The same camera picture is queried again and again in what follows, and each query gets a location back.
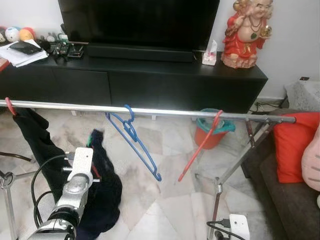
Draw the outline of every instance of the dark blue cloth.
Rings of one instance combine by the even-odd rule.
[[[101,176],[101,182],[93,183],[88,191],[88,200],[77,228],[76,240],[94,240],[100,233],[110,230],[118,221],[122,183],[115,168],[102,147],[103,133],[93,130],[91,143],[93,165]]]

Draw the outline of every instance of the brown sofa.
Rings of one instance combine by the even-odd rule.
[[[292,113],[280,109],[270,115]],[[273,133],[254,150],[242,167],[264,205],[274,240],[320,240],[318,191],[305,183],[279,183]]]

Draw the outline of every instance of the television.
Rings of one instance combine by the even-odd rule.
[[[220,0],[59,0],[69,41],[204,51]]]

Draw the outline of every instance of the soundbar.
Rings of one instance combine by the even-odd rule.
[[[170,48],[89,43],[87,46],[87,51],[90,57],[100,58],[137,59],[184,63],[190,63],[193,61],[192,51]]]

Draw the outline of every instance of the red statue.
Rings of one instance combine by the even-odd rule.
[[[237,0],[236,14],[229,18],[225,39],[223,63],[231,68],[251,68],[257,61],[257,48],[262,49],[271,36],[267,19],[271,18],[273,0]]]

